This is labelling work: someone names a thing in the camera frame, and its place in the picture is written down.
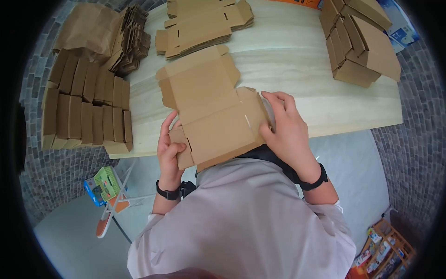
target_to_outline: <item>black wristband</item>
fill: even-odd
[[[310,191],[319,187],[322,184],[322,182],[328,182],[328,177],[327,173],[325,172],[324,166],[322,164],[319,165],[321,166],[321,176],[319,177],[319,179],[313,184],[301,181],[300,186],[302,190]]]
[[[160,194],[161,196],[163,196],[166,200],[176,200],[178,199],[178,197],[180,196],[180,186],[178,186],[178,189],[176,189],[175,191],[169,191],[169,190],[161,190],[160,187],[158,186],[159,180],[157,180],[157,192],[158,194]]]

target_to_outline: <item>black watch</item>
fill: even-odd
[[[193,190],[197,188],[194,183],[188,181],[188,182],[181,182],[180,186],[175,191],[169,191],[169,190],[161,190],[158,186],[159,180],[157,180],[157,192],[161,196],[163,196],[166,200],[176,200],[178,197],[185,197],[188,194],[190,194]]]
[[[328,182],[328,177],[327,173],[325,172],[324,166],[322,164],[319,165],[321,166],[321,177],[319,177],[319,179],[313,184],[301,181],[299,185],[301,186],[302,190],[310,191],[319,187],[322,184],[322,182]]]

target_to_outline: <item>orange box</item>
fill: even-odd
[[[298,4],[306,7],[310,7],[317,10],[322,10],[323,1],[322,0],[271,0],[271,1],[280,1],[280,2],[287,2],[287,3],[293,3]]]

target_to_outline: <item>hand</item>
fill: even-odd
[[[158,186],[161,190],[175,191],[181,184],[181,176],[184,170],[178,169],[177,153],[186,148],[184,143],[170,142],[169,127],[172,124],[177,111],[171,112],[163,124],[161,124],[160,138],[158,139],[157,157],[160,163],[160,181]],[[172,129],[181,126],[178,120]]]
[[[266,122],[259,126],[266,145],[290,165],[302,181],[316,182],[321,168],[308,145],[308,126],[297,111],[294,98],[284,92],[263,91],[262,96],[271,104],[276,119],[275,133]]]

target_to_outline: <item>wooden table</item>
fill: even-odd
[[[248,0],[254,25],[235,31],[229,47],[241,73],[237,87],[284,91],[294,96],[310,137],[402,123],[397,83],[381,76],[370,88],[334,80],[320,11],[296,4]],[[133,149],[110,158],[155,155],[161,123],[171,112],[164,107],[156,71],[166,64],[157,56],[155,33],[168,20],[163,4],[150,11],[145,31],[152,35],[148,56],[130,81]]]

